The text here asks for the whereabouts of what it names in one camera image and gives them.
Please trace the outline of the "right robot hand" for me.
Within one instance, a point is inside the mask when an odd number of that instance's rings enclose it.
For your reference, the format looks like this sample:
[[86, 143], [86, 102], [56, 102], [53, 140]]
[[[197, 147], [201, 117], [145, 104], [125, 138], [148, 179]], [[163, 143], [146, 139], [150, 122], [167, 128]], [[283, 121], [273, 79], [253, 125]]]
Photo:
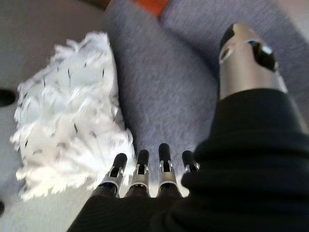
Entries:
[[309, 131], [273, 53], [242, 24], [226, 30], [220, 49], [209, 137], [183, 154], [189, 195], [164, 181], [156, 198], [140, 184], [116, 198], [101, 184], [69, 231], [308, 231]]

